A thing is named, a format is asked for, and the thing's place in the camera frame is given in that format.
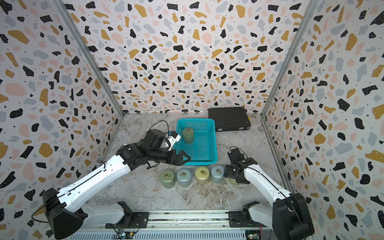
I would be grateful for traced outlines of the green canister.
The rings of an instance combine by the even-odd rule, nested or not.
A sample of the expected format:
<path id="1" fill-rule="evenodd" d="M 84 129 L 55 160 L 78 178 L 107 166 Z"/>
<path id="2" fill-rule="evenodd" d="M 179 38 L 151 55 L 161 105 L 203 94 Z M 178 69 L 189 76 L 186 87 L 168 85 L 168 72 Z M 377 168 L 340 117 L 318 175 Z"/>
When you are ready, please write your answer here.
<path id="1" fill-rule="evenodd" d="M 171 170 L 164 170 L 160 174 L 160 181 L 164 188 L 171 189 L 176 184 L 175 174 Z"/>
<path id="2" fill-rule="evenodd" d="M 192 128 L 185 128 L 183 129 L 183 140 L 186 144 L 191 144 L 194 142 L 195 139 L 195 131 Z"/>

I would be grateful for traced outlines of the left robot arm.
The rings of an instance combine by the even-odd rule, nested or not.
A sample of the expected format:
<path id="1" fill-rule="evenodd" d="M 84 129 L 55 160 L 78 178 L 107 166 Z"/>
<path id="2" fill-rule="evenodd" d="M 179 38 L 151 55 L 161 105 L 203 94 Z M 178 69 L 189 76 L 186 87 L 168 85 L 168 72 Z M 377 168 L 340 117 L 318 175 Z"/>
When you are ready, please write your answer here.
<path id="1" fill-rule="evenodd" d="M 45 191 L 42 209 L 55 239 L 66 239 L 82 227 L 104 225 L 114 231 L 131 227 L 134 213 L 125 202 L 94 207 L 86 202 L 136 168 L 146 165 L 150 169 L 151 161 L 173 166 L 188 163 L 191 157 L 173 148 L 180 140 L 181 136 L 175 131 L 165 134 L 156 129 L 148 130 L 139 142 L 121 146 L 109 160 L 75 183 L 60 190 Z"/>

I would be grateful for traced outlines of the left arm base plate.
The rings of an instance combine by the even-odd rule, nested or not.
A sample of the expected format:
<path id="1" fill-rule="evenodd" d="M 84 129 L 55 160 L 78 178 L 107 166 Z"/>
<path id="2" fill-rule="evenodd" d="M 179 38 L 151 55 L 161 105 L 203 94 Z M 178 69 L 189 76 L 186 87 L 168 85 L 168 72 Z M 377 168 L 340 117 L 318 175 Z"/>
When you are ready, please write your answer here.
<path id="1" fill-rule="evenodd" d="M 145 229 L 149 220 L 149 212 L 133 212 L 125 214 L 117 224 L 105 224 L 106 229 Z"/>

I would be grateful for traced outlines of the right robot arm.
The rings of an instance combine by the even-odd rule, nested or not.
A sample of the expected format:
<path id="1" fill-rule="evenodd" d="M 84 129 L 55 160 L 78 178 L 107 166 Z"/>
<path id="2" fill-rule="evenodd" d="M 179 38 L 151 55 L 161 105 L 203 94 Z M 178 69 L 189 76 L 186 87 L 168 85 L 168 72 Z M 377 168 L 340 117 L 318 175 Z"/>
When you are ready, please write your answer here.
<path id="1" fill-rule="evenodd" d="M 231 164 L 226 165 L 224 177 L 238 184 L 252 184 L 270 204 L 266 207 L 254 201 L 243 205 L 241 211 L 230 211 L 230 227 L 267 227 L 279 240 L 305 240 L 315 233 L 307 202 L 300 193 L 293 194 L 280 186 L 240 149 L 230 150 L 228 157 Z"/>

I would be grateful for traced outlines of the yellow canister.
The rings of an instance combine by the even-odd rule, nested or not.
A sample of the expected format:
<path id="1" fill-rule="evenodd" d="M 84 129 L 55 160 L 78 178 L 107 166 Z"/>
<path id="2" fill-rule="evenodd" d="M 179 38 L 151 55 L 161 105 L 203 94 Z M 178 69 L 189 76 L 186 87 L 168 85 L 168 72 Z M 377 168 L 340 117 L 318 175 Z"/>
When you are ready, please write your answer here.
<path id="1" fill-rule="evenodd" d="M 233 178 L 228 178 L 228 182 L 233 185 L 233 186 L 238 186 L 239 183 L 237 182 L 237 180 L 233 179 Z"/>
<path id="2" fill-rule="evenodd" d="M 199 185 L 205 185 L 210 179 L 210 171 L 207 167 L 199 166 L 195 171 L 196 181 Z"/>

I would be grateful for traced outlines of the blue-grey canister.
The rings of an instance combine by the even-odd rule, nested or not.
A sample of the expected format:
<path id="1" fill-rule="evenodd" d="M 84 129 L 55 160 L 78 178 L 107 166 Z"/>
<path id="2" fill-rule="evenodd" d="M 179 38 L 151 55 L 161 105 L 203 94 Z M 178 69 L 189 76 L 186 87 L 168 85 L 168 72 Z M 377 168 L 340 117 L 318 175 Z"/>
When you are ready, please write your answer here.
<path id="1" fill-rule="evenodd" d="M 192 183 L 192 173 L 188 169 L 181 169 L 176 174 L 177 181 L 182 188 L 187 188 Z"/>
<path id="2" fill-rule="evenodd" d="M 224 180 L 225 168 L 221 165 L 214 165 L 211 169 L 211 179 L 215 184 L 221 184 Z"/>

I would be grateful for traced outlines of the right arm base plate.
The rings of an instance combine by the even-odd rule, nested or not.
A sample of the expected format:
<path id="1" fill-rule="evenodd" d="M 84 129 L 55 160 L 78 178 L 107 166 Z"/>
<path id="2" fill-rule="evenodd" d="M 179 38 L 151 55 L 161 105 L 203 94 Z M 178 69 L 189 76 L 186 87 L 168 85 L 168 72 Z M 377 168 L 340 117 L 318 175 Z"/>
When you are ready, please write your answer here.
<path id="1" fill-rule="evenodd" d="M 229 211 L 229 224 L 231 228 L 258 228 L 260 223 L 251 219 L 248 213 L 242 211 Z"/>

